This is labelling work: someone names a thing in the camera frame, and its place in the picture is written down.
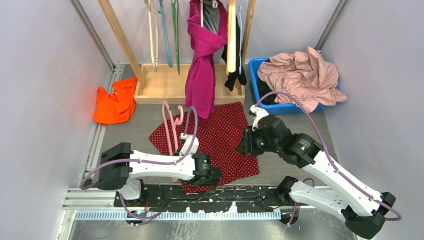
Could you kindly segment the magenta skirt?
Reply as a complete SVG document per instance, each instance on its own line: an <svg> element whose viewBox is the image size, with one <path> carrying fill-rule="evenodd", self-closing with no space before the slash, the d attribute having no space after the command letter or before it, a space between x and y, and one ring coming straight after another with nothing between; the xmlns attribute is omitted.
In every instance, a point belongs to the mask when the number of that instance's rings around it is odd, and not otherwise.
<svg viewBox="0 0 424 240"><path fill-rule="evenodd" d="M213 7L210 0L203 2L203 6L208 8L203 11L203 15L211 13L209 19L215 22L213 25L216 31L211 31L206 28L206 19L201 25L198 1L191 0L189 6L187 32L190 35L193 58L185 83L185 106L194 107L200 118L207 119L214 111L214 54L228 42L228 13L219 0L216 1L216 7Z"/></svg>

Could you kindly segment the black skirt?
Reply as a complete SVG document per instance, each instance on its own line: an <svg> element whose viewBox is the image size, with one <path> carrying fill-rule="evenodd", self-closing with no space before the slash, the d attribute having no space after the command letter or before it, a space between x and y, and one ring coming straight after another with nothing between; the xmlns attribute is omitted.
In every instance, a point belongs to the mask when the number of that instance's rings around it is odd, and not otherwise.
<svg viewBox="0 0 424 240"><path fill-rule="evenodd" d="M238 22L238 18L235 18L235 71L230 72L227 76L227 80L224 86L232 92L235 88L236 80L239 84L245 86L247 84L247 77L244 67L241 66L241 28Z"/></svg>

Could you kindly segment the red dotted garment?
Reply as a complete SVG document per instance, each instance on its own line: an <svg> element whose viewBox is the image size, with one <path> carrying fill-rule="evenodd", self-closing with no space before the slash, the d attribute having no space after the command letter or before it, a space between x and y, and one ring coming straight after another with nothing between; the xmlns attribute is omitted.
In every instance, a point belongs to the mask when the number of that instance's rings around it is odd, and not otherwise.
<svg viewBox="0 0 424 240"><path fill-rule="evenodd" d="M170 128L169 134L162 123L148 137L162 155L170 155L167 136L170 136L173 142L169 118L166 123ZM210 157L211 165L221 169L222 176L217 186L260 174L257 157L245 156L236 151L242 141L244 127L247 126L248 122L240 102L217 105L207 119L198 118L198 151L206 153ZM215 187L189 185L186 182L182 182L182 186L186 193L205 192Z"/></svg>

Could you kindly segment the light blue hanger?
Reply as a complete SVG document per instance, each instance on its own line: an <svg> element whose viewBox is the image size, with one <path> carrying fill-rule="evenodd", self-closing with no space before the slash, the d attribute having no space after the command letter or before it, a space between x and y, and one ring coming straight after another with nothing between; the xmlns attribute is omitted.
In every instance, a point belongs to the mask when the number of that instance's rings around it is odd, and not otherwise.
<svg viewBox="0 0 424 240"><path fill-rule="evenodd" d="M243 49L243 33L242 33L242 26L243 26L243 18L242 18L242 0L236 1L236 10L238 14L238 23L239 23L239 67L238 67L238 73L242 74L242 49Z"/></svg>

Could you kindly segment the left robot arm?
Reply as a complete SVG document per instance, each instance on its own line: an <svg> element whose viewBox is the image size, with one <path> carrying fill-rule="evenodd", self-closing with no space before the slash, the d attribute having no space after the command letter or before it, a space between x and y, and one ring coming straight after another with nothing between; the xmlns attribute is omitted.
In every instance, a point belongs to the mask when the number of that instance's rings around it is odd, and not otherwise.
<svg viewBox="0 0 424 240"><path fill-rule="evenodd" d="M131 149L131 143L121 142L101 154L100 162L120 159L98 172L96 188L117 191L133 206L141 206L146 193L141 183L144 177L169 177L180 179L189 185L215 186L222 177L219 167L212 166L210 157L198 151L199 143L186 141L177 155L156 155Z"/></svg>

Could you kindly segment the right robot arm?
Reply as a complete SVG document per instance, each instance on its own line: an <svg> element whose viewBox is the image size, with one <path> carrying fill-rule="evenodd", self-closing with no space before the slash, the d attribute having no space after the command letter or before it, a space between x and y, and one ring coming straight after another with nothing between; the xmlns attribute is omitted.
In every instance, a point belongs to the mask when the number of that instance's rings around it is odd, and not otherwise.
<svg viewBox="0 0 424 240"><path fill-rule="evenodd" d="M274 190L274 197L286 206L306 204L325 211L363 239L372 239L382 229L388 221L388 207L396 201L391 193L373 191L350 173L343 173L318 141L305 133L292 133L274 115L263 116L255 126L245 127L237 151L246 156L278 154L286 163L320 179L333 193L286 176Z"/></svg>

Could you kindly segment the pink plastic hanger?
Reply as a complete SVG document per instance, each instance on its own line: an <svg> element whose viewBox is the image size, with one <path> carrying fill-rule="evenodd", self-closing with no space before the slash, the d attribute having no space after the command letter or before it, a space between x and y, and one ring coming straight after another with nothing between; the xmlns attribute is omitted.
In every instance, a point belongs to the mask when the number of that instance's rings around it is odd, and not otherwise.
<svg viewBox="0 0 424 240"><path fill-rule="evenodd" d="M177 117L176 120L174 120L173 114L172 114L172 111L170 110L170 106L168 102L163 101L161 106L163 124L165 127L165 135L166 135L167 145L168 145L168 153L170 156L174 154L174 150L178 149L178 138L177 138L176 126L180 126L184 120L183 107L181 105L178 105L177 109L179 110L179 117ZM169 116L172 135L170 134L170 130L168 126L168 118L166 116L166 113Z"/></svg>

